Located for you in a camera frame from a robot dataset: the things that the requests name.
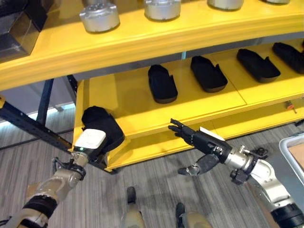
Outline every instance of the black slipper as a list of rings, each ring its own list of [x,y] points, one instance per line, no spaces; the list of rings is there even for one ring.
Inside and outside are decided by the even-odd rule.
[[[269,57],[263,59],[254,51],[240,49],[237,59],[258,82],[272,82],[281,74]]]
[[[279,56],[287,65],[299,74],[304,74],[304,55],[294,47],[275,43],[272,46],[274,53]]]
[[[81,118],[85,128],[98,129],[106,133],[107,142],[100,151],[100,154],[106,154],[118,147],[124,141],[124,133],[115,119],[101,107],[93,106],[84,111]]]
[[[176,85],[173,76],[169,75],[166,68],[161,65],[153,65],[148,71],[148,76],[150,90],[157,103],[166,104],[176,100]]]
[[[195,56],[191,61],[191,69],[200,86],[207,93],[215,93],[225,88],[228,80],[220,70],[219,65],[202,56]]]

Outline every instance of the robotic hand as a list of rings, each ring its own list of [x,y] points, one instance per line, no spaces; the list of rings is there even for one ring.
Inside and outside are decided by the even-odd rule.
[[[98,154],[104,147],[105,140],[106,134],[103,131],[84,130],[75,143],[70,162],[53,159],[54,175],[39,185],[23,209],[7,222],[5,228],[46,228],[58,204],[84,179],[86,164],[99,160]]]
[[[281,228],[304,225],[302,211],[276,178],[273,167],[263,160],[263,150],[251,152],[246,150],[245,146],[235,150],[222,137],[205,128],[201,127],[199,131],[195,131],[179,121],[171,119],[171,123],[174,125],[168,128],[174,131],[176,136],[205,154],[193,165],[179,169],[179,174],[197,176],[208,172],[218,163],[226,164],[234,168],[230,174],[233,183],[239,185],[247,180],[253,182],[258,196]]]

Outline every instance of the robot finger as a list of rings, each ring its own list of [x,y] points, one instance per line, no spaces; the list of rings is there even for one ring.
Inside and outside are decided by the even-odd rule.
[[[183,127],[184,126],[181,122],[179,122],[177,120],[174,120],[174,119],[171,119],[170,123],[171,124],[175,124],[175,125],[177,125],[179,127]]]
[[[174,132],[181,133],[181,128],[179,128],[177,126],[169,125],[168,128]]]

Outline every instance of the yellow shelving unit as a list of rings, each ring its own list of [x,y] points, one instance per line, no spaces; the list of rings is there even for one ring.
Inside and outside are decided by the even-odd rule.
[[[118,1],[120,26],[92,35],[79,18],[81,0],[60,2],[58,9],[54,5],[49,12],[31,55],[0,63],[0,91],[212,45],[302,32],[304,28],[303,0],[280,6],[246,0],[234,12],[212,9],[204,0],[186,1],[179,18],[163,23],[148,20],[136,0],[128,6],[122,0]]]
[[[286,110],[284,104],[280,103],[201,124],[190,125],[189,127],[198,130],[202,126],[225,139],[229,139],[302,119],[304,117],[304,100],[298,99],[292,102],[297,110],[296,114],[293,110]],[[181,138],[175,137],[171,131],[133,139],[109,153],[106,170],[111,171],[118,167],[190,148],[191,146]]]
[[[225,139],[264,130],[304,118],[304,99],[292,100],[296,112],[284,103],[212,120],[217,133]]]
[[[284,41],[300,52],[303,39]],[[293,71],[272,51],[273,44],[250,46],[247,49],[257,52],[262,58],[269,59],[279,69],[281,75],[271,83],[257,82],[237,61],[238,49],[212,54],[222,71],[229,77],[231,83],[242,96],[246,104],[260,104],[267,101],[277,101],[286,97],[299,97],[304,93],[304,76]]]
[[[163,64],[174,76],[178,90],[178,98],[169,104],[154,101],[148,83],[149,67],[81,81],[77,93],[75,135],[82,132],[84,110],[93,105],[111,113],[131,139],[166,131],[170,118],[199,123],[215,112],[246,104],[230,82],[219,93],[204,92],[190,69],[190,63],[191,59],[185,59]]]
[[[300,48],[301,40],[285,43]],[[107,170],[164,156],[190,148],[167,129],[176,118],[194,129],[199,126],[224,138],[263,130],[304,117],[304,77],[273,55],[272,44],[248,47],[270,59],[281,71],[271,83],[257,83],[237,63],[236,51],[205,57],[219,63],[228,84],[210,94],[196,81],[190,59],[163,64],[174,75],[178,99],[169,104],[154,102],[148,85],[148,67],[83,80],[79,83],[76,104],[74,141],[82,132],[81,117],[90,106],[104,107],[126,135],[125,142],[108,154]],[[292,100],[297,113],[286,110],[284,101]]]
[[[198,129],[200,126],[216,132],[210,121],[195,124],[191,127]],[[171,131],[132,140],[127,139],[124,144],[108,154],[106,170],[111,171],[118,167],[162,157],[190,148],[191,146],[186,144],[183,139],[176,137]]]

